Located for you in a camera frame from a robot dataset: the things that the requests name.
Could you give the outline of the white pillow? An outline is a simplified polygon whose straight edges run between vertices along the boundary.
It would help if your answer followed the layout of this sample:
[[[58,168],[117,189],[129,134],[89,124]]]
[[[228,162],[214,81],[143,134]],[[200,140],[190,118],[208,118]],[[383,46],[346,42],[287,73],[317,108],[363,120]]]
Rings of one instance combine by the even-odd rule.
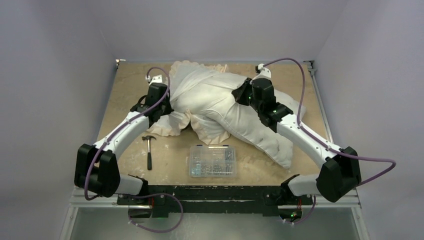
[[[210,108],[210,118],[219,123],[234,137],[265,152],[285,169],[292,166],[294,144],[264,126],[257,113],[250,107],[237,103],[232,91],[240,87],[246,77],[233,73],[220,73],[217,80],[220,99]]]

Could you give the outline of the dark green cream-frilled pillowcase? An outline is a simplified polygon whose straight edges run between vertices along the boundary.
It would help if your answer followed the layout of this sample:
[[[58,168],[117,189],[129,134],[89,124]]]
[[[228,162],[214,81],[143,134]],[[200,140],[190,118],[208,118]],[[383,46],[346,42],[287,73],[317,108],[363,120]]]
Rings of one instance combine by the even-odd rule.
[[[232,95],[245,76],[228,72],[226,65],[206,66],[187,60],[174,62],[169,76],[173,112],[161,116],[149,133],[178,136],[191,127],[207,145],[220,144],[231,135],[246,140],[240,134],[240,106]]]

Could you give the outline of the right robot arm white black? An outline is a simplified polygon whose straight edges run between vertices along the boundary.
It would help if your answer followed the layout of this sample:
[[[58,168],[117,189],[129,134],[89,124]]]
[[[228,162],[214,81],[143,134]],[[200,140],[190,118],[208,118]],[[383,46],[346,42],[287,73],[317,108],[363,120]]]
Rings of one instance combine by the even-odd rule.
[[[252,107],[261,123],[287,138],[319,167],[319,174],[296,174],[280,185],[278,201],[294,203],[304,195],[320,195],[331,203],[362,181],[357,152],[328,142],[299,120],[288,106],[277,101],[271,80],[247,78],[233,90],[238,104]]]

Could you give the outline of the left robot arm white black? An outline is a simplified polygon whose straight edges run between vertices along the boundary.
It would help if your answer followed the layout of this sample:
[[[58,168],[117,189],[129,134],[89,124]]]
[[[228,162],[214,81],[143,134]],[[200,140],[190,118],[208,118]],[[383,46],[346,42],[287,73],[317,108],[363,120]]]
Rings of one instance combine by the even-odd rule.
[[[149,85],[147,94],[130,109],[112,132],[96,143],[79,147],[74,184],[84,190],[86,200],[118,194],[129,195],[138,205],[148,201],[148,181],[132,175],[122,175],[118,160],[139,135],[171,111],[169,86],[154,82]]]

